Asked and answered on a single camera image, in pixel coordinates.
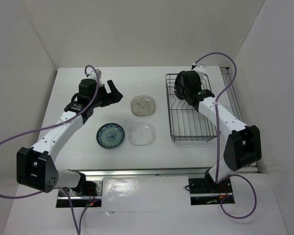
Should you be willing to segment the black round plate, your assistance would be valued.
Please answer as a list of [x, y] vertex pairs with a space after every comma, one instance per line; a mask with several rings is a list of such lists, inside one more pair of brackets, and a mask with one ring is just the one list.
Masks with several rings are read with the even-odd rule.
[[181, 71], [175, 79], [175, 95], [184, 100], [186, 96], [200, 91], [201, 85], [200, 76], [195, 71]]

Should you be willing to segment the clear textured square plate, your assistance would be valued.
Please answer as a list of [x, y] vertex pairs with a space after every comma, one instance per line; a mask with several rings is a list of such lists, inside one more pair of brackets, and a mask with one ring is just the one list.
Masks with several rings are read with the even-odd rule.
[[155, 129], [149, 123], [135, 122], [129, 127], [128, 139], [136, 147], [151, 145], [155, 140]]

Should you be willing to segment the blue white patterned plate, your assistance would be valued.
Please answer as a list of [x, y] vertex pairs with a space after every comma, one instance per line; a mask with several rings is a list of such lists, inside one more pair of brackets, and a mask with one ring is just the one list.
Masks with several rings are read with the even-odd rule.
[[107, 123], [99, 128], [96, 134], [98, 144], [105, 149], [119, 147], [125, 139], [124, 129], [116, 123]]

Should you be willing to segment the smoky clear square plate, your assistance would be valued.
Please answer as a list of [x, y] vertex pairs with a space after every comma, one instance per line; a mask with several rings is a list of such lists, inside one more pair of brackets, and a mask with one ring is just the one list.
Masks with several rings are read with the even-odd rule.
[[138, 117], [150, 116], [156, 111], [156, 102], [148, 95], [136, 96], [131, 100], [131, 111]]

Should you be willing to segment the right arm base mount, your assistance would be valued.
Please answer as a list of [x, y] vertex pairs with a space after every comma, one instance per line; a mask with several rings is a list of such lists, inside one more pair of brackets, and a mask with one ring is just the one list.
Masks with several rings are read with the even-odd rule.
[[190, 203], [195, 205], [234, 204], [234, 195], [230, 179], [215, 183], [206, 171], [203, 178], [189, 178], [184, 187], [190, 193]]

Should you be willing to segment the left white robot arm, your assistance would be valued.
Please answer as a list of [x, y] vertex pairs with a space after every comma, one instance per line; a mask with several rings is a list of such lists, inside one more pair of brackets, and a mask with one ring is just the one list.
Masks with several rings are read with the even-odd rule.
[[30, 148], [17, 152], [17, 182], [21, 185], [49, 193], [55, 188], [69, 188], [75, 195], [82, 195], [89, 182], [77, 170], [58, 171], [55, 160], [74, 133], [93, 115], [94, 108], [118, 103], [123, 95], [112, 80], [98, 85], [94, 79], [83, 79], [78, 92], [65, 107], [59, 121], [47, 134]]

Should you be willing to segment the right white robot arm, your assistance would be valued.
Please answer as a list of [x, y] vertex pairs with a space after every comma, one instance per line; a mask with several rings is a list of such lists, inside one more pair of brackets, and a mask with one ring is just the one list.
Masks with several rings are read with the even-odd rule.
[[262, 158], [261, 139], [257, 126], [248, 126], [237, 119], [212, 91], [202, 88], [202, 77], [202, 73], [193, 70], [180, 72], [175, 94], [217, 128], [217, 162], [204, 179], [204, 188], [214, 192], [225, 178]]

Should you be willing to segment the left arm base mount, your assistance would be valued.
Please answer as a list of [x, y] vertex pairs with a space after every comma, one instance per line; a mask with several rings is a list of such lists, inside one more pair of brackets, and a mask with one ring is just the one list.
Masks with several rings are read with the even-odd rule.
[[99, 208], [102, 206], [103, 180], [86, 180], [81, 188], [69, 188], [67, 193], [74, 208]]

